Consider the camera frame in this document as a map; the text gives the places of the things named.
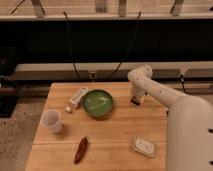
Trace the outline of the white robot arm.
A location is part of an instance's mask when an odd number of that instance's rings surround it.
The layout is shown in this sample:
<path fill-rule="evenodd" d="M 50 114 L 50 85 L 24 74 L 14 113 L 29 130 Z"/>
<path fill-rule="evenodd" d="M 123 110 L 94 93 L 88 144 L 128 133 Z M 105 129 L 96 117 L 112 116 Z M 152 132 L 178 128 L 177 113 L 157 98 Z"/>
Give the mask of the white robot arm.
<path fill-rule="evenodd" d="M 148 93 L 169 109 L 166 171 L 213 171 L 213 105 L 152 80 L 152 74 L 142 65 L 127 77 L 135 96 Z"/>

